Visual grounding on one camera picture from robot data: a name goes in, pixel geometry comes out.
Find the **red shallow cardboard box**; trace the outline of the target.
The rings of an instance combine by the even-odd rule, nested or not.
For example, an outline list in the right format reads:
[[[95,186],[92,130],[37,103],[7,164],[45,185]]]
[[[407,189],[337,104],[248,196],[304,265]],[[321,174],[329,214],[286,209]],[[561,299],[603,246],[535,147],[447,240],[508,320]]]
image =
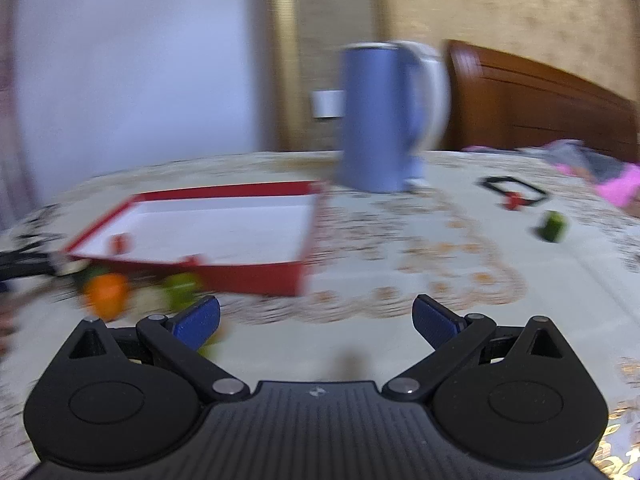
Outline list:
[[[206,289],[303,295],[326,188],[318,181],[172,188],[129,196],[63,248],[118,272],[191,272]],[[131,248],[110,253],[110,237]]]

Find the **blue electric kettle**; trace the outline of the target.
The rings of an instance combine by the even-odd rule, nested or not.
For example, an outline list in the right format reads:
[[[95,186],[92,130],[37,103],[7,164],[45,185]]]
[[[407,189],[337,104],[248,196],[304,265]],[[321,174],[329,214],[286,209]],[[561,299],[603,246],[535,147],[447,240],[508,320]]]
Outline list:
[[[341,184],[369,193],[426,188],[422,153],[437,148],[451,107],[439,50],[410,40],[349,44],[342,76]]]

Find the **gold picture frame moulding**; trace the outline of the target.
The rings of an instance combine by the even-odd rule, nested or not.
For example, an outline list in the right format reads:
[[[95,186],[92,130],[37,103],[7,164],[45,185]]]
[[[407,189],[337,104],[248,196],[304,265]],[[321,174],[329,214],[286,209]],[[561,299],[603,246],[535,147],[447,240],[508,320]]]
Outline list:
[[[338,147],[338,118],[312,116],[311,93],[340,86],[346,44],[392,36],[390,0],[267,0],[278,148]]]

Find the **black rectangular frame right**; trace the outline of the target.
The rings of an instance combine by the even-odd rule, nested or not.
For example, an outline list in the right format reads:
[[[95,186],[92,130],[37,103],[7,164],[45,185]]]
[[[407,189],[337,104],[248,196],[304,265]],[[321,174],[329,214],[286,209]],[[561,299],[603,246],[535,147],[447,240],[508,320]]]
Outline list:
[[[516,177],[484,177],[480,178],[477,184],[490,192],[500,195],[503,200],[503,206],[507,192],[520,193],[526,199],[525,207],[539,206],[550,198],[549,192]]]

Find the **green tomato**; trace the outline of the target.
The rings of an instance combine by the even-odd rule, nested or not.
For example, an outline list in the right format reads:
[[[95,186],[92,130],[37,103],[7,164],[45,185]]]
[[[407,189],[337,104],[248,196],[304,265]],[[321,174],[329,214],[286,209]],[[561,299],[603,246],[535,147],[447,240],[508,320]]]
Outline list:
[[[192,306],[198,299],[201,283],[196,274],[184,272],[164,278],[163,289],[166,292],[171,310],[179,312]]]

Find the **green cucumber chunk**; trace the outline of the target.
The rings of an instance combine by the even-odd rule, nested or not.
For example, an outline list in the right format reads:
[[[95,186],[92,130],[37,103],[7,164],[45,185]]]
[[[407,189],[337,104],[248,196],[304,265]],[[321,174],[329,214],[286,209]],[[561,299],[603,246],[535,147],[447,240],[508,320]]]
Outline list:
[[[542,218],[537,234],[542,240],[549,243],[559,243],[567,230],[568,220],[556,210],[548,210]]]

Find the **orange mandarin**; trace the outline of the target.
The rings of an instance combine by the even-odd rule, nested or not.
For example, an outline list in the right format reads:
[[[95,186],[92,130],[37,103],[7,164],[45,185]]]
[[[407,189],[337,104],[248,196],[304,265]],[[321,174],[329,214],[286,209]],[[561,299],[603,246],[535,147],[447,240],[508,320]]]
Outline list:
[[[129,293],[129,282],[120,273],[96,275],[84,287],[89,311],[105,322],[114,321],[125,312]]]

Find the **pink and grey bedding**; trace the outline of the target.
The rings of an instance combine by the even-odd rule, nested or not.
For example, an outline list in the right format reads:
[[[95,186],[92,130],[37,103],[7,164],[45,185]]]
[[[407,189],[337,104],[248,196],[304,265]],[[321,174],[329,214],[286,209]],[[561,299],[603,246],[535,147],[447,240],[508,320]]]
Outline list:
[[[561,139],[543,146],[513,150],[472,145],[464,150],[471,153],[511,154],[544,160],[562,174],[586,181],[599,196],[613,206],[633,217],[639,217],[639,165],[623,162],[587,148],[582,141]]]

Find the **red cherry tomato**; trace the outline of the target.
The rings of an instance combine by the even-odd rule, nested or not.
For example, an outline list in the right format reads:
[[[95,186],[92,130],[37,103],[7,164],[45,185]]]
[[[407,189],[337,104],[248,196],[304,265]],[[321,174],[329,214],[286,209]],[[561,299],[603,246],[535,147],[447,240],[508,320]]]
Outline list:
[[[127,233],[119,233],[110,237],[110,253],[114,256],[125,255],[130,251],[131,240]]]
[[[518,192],[507,192],[504,200],[504,208],[507,210],[519,210],[526,206],[526,199]]]

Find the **white wall switch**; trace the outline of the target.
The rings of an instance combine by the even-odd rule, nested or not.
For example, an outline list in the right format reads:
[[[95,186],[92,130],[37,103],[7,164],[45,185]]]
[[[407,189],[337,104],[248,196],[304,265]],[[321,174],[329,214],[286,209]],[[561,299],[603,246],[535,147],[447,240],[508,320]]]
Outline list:
[[[344,116],[343,90],[314,90],[310,92],[311,116],[317,120],[329,120]]]

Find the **lace embroidered tablecloth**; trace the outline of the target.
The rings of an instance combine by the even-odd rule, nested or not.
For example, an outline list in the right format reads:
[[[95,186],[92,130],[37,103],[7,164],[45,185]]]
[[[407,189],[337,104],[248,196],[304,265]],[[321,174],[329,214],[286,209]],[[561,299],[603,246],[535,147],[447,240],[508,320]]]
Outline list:
[[[207,351],[250,384],[259,379],[386,382],[427,354],[413,299],[427,294],[503,325],[550,316],[610,407],[596,464],[639,474],[639,222],[578,177],[536,159],[431,152],[416,194],[329,187],[298,298],[221,297],[219,340]],[[477,184],[509,176],[550,198],[507,210]],[[537,234],[544,214],[568,220],[559,243]]]

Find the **red cherry tomato on frame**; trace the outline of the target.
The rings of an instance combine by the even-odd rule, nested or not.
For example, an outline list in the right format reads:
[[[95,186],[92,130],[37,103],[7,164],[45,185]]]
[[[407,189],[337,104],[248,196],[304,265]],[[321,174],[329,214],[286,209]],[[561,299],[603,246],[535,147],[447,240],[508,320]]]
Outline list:
[[[504,200],[504,208],[507,210],[519,210],[526,206],[526,199],[518,192],[507,192]]]

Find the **wooden bed headboard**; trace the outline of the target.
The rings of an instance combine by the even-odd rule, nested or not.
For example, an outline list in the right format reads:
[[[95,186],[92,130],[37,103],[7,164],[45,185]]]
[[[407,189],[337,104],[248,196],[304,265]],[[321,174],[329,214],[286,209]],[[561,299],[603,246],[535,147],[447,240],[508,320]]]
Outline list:
[[[550,65],[460,40],[446,42],[451,112],[444,150],[514,150],[578,140],[638,162],[636,104]]]

